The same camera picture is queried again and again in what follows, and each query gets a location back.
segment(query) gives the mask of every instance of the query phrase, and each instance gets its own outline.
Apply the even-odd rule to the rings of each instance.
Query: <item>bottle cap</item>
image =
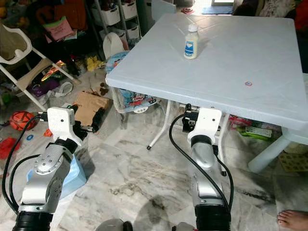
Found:
[[[198,25],[195,24],[195,23],[189,24],[189,26],[188,26],[188,31],[189,31],[189,32],[196,32],[196,31],[198,31]]]

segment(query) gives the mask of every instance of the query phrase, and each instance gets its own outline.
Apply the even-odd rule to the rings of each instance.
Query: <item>black cable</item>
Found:
[[[221,196],[224,204],[225,204],[225,207],[227,209],[227,212],[229,214],[231,214],[231,211],[230,211],[230,207],[229,207],[229,204],[228,204],[228,201],[225,197],[225,195],[223,194],[223,192],[221,191],[221,189],[219,188],[219,186],[213,181],[213,179],[189,156],[187,155],[187,153],[185,153],[173,140],[173,137],[172,137],[172,129],[173,129],[173,126],[174,124],[178,121],[178,119],[184,117],[185,114],[181,114],[179,115],[178,117],[176,117],[171,125],[170,125],[170,129],[169,129],[169,138],[170,138],[170,141],[171,143],[173,144],[173,146],[183,155],[185,156],[207,179],[208,181],[214,186],[214,188],[217,190],[217,192],[219,193],[219,195]]]
[[[229,177],[229,181],[230,181],[230,198],[229,198],[229,208],[230,211],[232,209],[232,204],[233,204],[233,197],[234,197],[234,184],[233,184],[233,178],[232,175],[229,171],[229,169],[227,168],[227,166],[221,161],[219,160],[218,156],[216,156],[218,163],[220,163],[221,166],[223,166],[228,174]]]
[[[9,183],[9,193],[10,193],[10,198],[11,198],[11,201],[13,203],[13,205],[15,207],[18,207],[18,203],[16,202],[15,200],[15,197],[14,197],[14,194],[13,194],[13,180],[14,180],[14,175],[15,175],[15,172],[17,170],[17,168],[26,160],[29,160],[29,159],[32,159],[32,158],[36,158],[38,157],[39,155],[32,155],[32,156],[28,156],[24,159],[22,159],[21,161],[19,161],[13,168],[12,172],[11,172],[11,176],[10,176],[10,183]]]
[[[9,204],[9,206],[11,207],[11,209],[16,213],[18,214],[18,207],[16,207],[9,199],[7,193],[6,193],[6,189],[5,189],[5,182],[6,182],[6,175],[8,173],[8,168],[9,168],[9,164],[10,164],[10,160],[11,160],[11,157],[13,155],[13,152],[17,146],[17,144],[19,143],[19,141],[21,140],[23,134],[25,133],[26,129],[28,128],[28,126],[31,124],[31,122],[37,118],[40,118],[40,115],[36,115],[35,117],[32,117],[31,119],[29,119],[29,121],[27,122],[27,124],[25,125],[24,129],[22,130],[18,140],[16,140],[14,146],[12,147],[9,155],[8,155],[8,158],[6,160],[6,163],[5,163],[5,167],[4,167],[4,171],[3,171],[3,178],[2,178],[2,193],[3,193],[3,197],[5,199],[5,201]]]

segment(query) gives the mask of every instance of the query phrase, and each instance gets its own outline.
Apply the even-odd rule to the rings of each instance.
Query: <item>light blue box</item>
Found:
[[[32,169],[28,172],[27,181],[31,179],[33,171],[34,170]],[[83,171],[83,168],[80,162],[75,158],[75,155],[73,155],[73,160],[71,162],[71,168],[63,182],[62,193],[61,193],[60,199],[76,191],[81,186],[83,186],[86,182],[87,182],[87,179]]]

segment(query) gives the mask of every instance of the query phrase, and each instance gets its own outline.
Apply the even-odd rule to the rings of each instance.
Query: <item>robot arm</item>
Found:
[[[213,149],[221,111],[212,108],[200,108],[199,111],[192,111],[190,104],[188,104],[182,117],[184,117],[182,120],[183,130],[189,131],[188,143],[192,148],[191,155],[188,156],[174,144],[171,132],[176,120],[171,124],[169,135],[175,147],[195,165],[190,165],[189,173],[192,177],[192,200],[195,207],[197,229],[199,231],[229,231],[230,205],[222,192],[218,153],[215,153]],[[176,230],[192,229],[188,229],[187,224],[180,223]]]
[[[49,108],[49,129],[54,143],[34,162],[34,173],[27,182],[22,204],[13,231],[48,231],[62,191],[62,184],[69,173],[73,153],[87,133],[80,129],[74,119],[74,110]]]

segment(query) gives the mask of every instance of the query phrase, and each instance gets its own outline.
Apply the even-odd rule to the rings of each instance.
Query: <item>bottle label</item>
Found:
[[[193,55],[193,42],[186,41],[185,55],[186,56],[192,56]]]

